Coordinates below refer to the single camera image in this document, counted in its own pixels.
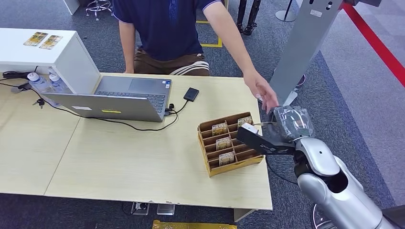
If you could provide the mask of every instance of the wooden compartment tray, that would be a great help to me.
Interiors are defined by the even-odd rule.
[[[247,145],[236,139],[238,133],[238,119],[249,116],[251,116],[250,112],[245,112],[204,122],[198,126],[198,140],[200,142],[205,166],[210,177],[260,163],[264,158],[264,155],[259,154],[256,150],[249,148]],[[213,136],[212,126],[220,123],[227,123],[227,133]],[[215,141],[225,137],[231,137],[231,147],[216,150]],[[234,162],[228,165],[219,166],[219,155],[232,151],[235,151]]]

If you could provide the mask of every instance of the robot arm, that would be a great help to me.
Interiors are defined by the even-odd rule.
[[[260,136],[247,123],[238,129],[237,139],[263,155],[292,155],[301,191],[323,209],[337,228],[396,228],[383,217],[346,165],[324,142],[313,138],[305,109],[277,107],[273,115],[278,127],[269,124],[270,139]]]

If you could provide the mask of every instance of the red line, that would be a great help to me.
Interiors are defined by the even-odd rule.
[[[371,47],[380,56],[385,65],[391,70],[395,77],[399,80],[402,86],[405,87],[405,68],[388,50],[384,43],[375,35],[370,26],[366,24],[360,14],[350,4],[345,3],[343,9],[349,15],[350,19],[369,42]]]

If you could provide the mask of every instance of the brown pants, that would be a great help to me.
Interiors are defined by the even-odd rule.
[[[135,53],[134,70],[139,74],[209,76],[209,68],[202,54],[185,55],[171,61],[157,61],[142,49]]]

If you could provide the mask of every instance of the laptop keyboard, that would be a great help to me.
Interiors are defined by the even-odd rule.
[[[97,92],[97,95],[111,95],[111,96],[123,96],[123,97],[140,97],[147,98],[152,106],[158,113],[164,112],[164,100],[165,95],[163,94],[137,94],[137,93],[122,93],[122,92]]]

